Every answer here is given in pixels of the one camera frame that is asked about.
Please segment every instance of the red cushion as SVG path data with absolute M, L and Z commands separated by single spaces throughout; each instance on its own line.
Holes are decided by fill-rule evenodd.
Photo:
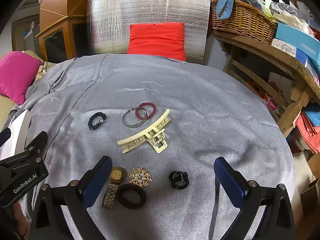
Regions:
M 128 54 L 164 56 L 186 60 L 183 23 L 130 25 Z
M 27 53 L 11 51 L 0 61 L 0 94 L 22 105 L 41 61 Z

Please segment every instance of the silver insulation panel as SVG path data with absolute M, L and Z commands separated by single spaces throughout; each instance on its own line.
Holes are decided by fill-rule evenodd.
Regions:
M 184 22 L 187 61 L 202 63 L 210 0 L 90 0 L 87 8 L 95 54 L 126 53 L 131 24 Z

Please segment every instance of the gold brooch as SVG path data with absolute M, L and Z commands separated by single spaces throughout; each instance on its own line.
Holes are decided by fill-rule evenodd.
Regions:
M 134 185 L 138 185 L 140 187 L 149 185 L 149 182 L 151 180 L 151 175 L 149 172 L 147 172 L 147 169 L 143 168 L 136 168 L 132 169 L 132 172 L 129 175 L 130 183 L 133 183 Z

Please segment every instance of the black hair tie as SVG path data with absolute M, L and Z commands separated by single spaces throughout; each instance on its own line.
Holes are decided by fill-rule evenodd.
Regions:
M 92 125 L 92 121 L 93 119 L 95 119 L 96 117 L 101 116 L 102 118 L 99 120 L 99 122 L 97 122 L 95 125 Z M 107 116 L 102 113 L 102 112 L 97 112 L 95 113 L 93 116 L 90 117 L 89 122 L 88 122 L 88 126 L 90 130 L 96 130 L 100 127 L 100 125 L 102 125 L 104 123 L 104 120 L 107 119 Z
M 140 196 L 140 202 L 139 203 L 130 202 L 124 196 L 122 196 L 123 193 L 128 191 L 129 189 L 132 189 L 136 193 L 138 193 L 138 195 Z M 122 186 L 120 186 L 118 188 L 117 193 L 116 193 L 116 198 L 119 201 L 119 203 L 121 205 L 123 205 L 124 207 L 129 208 L 129 209 L 137 209 L 137 208 L 142 207 L 146 203 L 147 194 L 143 190 L 142 187 L 139 187 L 139 186 L 134 185 L 134 184 L 124 184 L 124 185 L 122 185 Z
M 185 189 L 189 186 L 188 173 L 182 171 L 173 171 L 169 175 L 171 187 L 174 189 Z

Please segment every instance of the wicker basket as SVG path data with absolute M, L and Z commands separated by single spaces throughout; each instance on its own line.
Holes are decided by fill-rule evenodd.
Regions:
M 212 28 L 214 30 L 238 34 L 271 44 L 277 25 L 263 12 L 250 4 L 235 0 L 231 16 L 226 20 L 218 20 L 216 16 L 217 3 L 218 0 L 211 2 Z

